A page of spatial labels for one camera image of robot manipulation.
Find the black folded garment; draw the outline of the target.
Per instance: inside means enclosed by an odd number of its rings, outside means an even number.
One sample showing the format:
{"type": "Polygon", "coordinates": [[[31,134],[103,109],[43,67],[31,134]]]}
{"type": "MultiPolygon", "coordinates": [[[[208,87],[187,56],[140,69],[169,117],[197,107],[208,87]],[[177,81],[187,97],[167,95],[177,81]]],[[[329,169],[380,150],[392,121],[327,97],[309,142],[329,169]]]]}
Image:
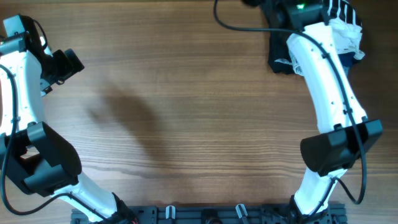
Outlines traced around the black folded garment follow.
{"type": "Polygon", "coordinates": [[[288,46],[286,43],[290,34],[283,32],[271,32],[269,37],[269,54],[268,64],[274,73],[284,73],[286,75],[293,74],[289,66],[276,63],[274,60],[289,57],[288,46]]]}

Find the navy blue garment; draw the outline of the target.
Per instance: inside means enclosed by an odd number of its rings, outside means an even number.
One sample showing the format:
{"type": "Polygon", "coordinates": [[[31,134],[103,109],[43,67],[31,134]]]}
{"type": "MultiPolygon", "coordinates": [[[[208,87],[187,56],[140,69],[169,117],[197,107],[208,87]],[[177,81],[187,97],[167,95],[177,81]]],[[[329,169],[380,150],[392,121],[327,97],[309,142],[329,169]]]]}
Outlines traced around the navy blue garment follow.
{"type": "Polygon", "coordinates": [[[338,56],[343,67],[350,68],[358,62],[354,57],[355,56],[354,52],[339,54],[338,56]]]}

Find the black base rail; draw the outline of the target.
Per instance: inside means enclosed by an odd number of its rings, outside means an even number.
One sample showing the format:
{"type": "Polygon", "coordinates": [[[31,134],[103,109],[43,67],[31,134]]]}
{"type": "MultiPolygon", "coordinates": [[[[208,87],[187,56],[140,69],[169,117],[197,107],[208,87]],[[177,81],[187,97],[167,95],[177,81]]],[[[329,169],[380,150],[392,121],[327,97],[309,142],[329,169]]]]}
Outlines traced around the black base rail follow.
{"type": "Polygon", "coordinates": [[[163,224],[206,224],[211,218],[222,223],[288,223],[286,204],[263,204],[258,206],[220,207],[156,207],[135,206],[130,208],[137,215],[140,223],[163,224]]]}

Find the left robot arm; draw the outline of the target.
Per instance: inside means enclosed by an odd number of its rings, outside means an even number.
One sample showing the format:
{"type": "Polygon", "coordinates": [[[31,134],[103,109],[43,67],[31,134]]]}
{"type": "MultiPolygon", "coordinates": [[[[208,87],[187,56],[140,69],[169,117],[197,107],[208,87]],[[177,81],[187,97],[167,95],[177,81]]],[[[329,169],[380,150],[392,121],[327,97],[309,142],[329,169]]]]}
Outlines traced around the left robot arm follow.
{"type": "Polygon", "coordinates": [[[42,98],[83,70],[73,50],[49,49],[41,25],[17,14],[1,39],[1,182],[47,203],[60,199],[92,223],[119,223],[129,210],[82,171],[75,148],[46,122],[42,98]]]}

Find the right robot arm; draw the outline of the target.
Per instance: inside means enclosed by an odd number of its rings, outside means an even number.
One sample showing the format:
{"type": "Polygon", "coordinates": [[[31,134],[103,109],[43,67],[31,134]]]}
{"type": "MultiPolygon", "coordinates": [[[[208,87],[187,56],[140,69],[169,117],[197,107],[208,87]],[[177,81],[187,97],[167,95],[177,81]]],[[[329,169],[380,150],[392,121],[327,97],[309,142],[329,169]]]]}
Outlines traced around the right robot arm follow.
{"type": "Polygon", "coordinates": [[[301,186],[285,216],[292,223],[329,214],[328,199],[344,173],[382,135],[355,97],[348,70],[360,62],[362,21],[348,1],[248,1],[267,21],[268,63],[275,73],[304,77],[319,133],[300,143],[306,164],[301,186]]]}

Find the white black striped garment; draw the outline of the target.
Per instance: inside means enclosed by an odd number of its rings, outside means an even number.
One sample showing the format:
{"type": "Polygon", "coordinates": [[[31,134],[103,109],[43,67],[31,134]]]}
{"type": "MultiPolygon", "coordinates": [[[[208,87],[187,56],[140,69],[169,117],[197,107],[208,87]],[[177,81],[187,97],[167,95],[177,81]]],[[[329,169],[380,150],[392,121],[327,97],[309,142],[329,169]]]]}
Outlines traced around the white black striped garment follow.
{"type": "Polygon", "coordinates": [[[363,36],[363,26],[354,7],[346,0],[324,0],[323,4],[330,17],[338,54],[353,53],[355,60],[362,60],[365,53],[359,46],[363,36]]]}

